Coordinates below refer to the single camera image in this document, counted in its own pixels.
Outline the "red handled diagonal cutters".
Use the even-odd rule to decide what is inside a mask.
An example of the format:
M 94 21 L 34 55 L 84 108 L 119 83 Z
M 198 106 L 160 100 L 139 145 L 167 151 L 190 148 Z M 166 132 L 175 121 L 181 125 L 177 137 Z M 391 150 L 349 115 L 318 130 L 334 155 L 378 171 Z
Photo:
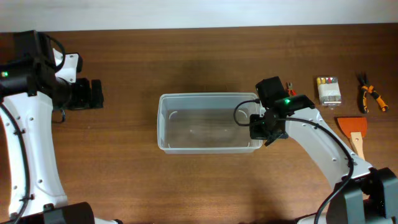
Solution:
M 287 93 L 288 93 L 290 96 L 295 96 L 295 95 L 297 94 L 296 91 L 295 91 L 294 88 L 293 88 L 293 83 L 287 82 L 287 83 L 286 83 L 286 86 L 287 86 Z

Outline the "clear box of bits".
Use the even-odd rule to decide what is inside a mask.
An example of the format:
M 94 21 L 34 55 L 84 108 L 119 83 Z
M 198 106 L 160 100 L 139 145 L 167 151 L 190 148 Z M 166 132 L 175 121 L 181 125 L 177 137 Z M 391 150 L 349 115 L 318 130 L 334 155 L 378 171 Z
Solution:
M 336 107 L 342 104 L 337 77 L 317 77 L 318 98 L 322 106 Z

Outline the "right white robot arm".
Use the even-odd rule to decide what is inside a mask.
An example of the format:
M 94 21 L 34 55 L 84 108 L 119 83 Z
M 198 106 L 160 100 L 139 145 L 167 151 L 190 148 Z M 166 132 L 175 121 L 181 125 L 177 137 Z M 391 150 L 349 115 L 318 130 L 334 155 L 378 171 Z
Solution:
M 263 114 L 250 117 L 251 139 L 268 146 L 278 139 L 298 142 L 322 171 L 333 191 L 311 215 L 296 223 L 397 223 L 397 177 L 375 169 L 355 154 L 323 121 L 305 95 L 289 96 L 279 77 L 256 85 Z

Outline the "clear plastic storage container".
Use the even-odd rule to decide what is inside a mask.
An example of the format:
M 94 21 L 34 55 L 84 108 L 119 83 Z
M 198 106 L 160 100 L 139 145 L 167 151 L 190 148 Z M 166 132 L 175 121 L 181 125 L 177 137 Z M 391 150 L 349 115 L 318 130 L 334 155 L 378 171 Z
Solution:
M 166 154 L 239 154 L 261 148 L 250 138 L 250 115 L 265 109 L 255 93 L 170 93 L 159 98 L 157 143 Z

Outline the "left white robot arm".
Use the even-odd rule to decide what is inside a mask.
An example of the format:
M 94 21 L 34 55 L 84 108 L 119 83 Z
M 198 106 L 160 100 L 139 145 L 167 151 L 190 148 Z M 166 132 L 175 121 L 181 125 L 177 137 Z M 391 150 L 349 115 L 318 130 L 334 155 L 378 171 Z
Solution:
M 102 224 L 87 202 L 69 204 L 52 137 L 55 111 L 103 107 L 99 80 L 80 78 L 83 60 L 44 32 L 14 34 L 15 59 L 1 66 L 1 121 L 11 171 L 10 223 Z

